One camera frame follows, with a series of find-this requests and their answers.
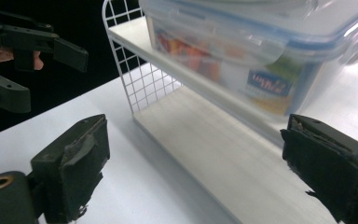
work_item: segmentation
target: white table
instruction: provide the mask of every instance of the white table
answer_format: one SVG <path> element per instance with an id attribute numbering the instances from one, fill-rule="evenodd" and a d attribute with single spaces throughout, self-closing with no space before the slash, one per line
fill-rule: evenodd
<path id="1" fill-rule="evenodd" d="M 119 78 L 1 132 L 0 173 L 29 174 L 36 153 L 77 121 L 102 113 L 111 160 L 77 223 L 237 223 L 133 122 Z"/>

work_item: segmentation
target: container lid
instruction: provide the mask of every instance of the container lid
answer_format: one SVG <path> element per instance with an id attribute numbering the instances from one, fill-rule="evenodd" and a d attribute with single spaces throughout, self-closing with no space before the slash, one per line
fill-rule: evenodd
<path id="1" fill-rule="evenodd" d="M 140 0 L 147 14 L 312 60 L 358 58 L 358 0 Z"/>

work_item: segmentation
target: white shelf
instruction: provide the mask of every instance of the white shelf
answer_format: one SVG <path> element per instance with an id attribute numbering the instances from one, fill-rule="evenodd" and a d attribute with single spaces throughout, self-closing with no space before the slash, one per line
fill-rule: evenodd
<path id="1" fill-rule="evenodd" d="M 109 31 L 110 38 L 118 44 L 201 93 L 203 97 L 262 133 L 277 146 L 282 145 L 279 130 L 285 128 L 286 120 L 272 122 L 260 117 L 259 111 L 243 100 L 233 97 L 229 91 L 152 49 L 145 17 L 113 26 Z M 335 78 L 334 84 L 324 90 L 320 98 L 303 109 L 301 114 L 319 119 L 358 140 L 358 63 L 345 67 Z"/>

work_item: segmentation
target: plastic food container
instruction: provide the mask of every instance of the plastic food container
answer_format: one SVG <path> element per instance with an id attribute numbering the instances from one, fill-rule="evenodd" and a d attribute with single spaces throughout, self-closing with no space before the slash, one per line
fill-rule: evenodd
<path id="1" fill-rule="evenodd" d="M 358 0 L 140 4 L 153 48 L 268 114 L 297 112 L 358 61 Z"/>

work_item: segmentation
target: wire shelf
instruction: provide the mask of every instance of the wire shelf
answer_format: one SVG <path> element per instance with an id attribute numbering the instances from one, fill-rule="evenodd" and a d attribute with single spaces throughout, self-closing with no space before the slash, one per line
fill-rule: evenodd
<path id="1" fill-rule="evenodd" d="M 105 0 L 103 3 L 106 32 L 110 27 L 144 15 L 136 0 Z M 109 42 L 132 113 L 142 110 L 182 86 L 181 82 L 114 40 L 109 38 Z"/>

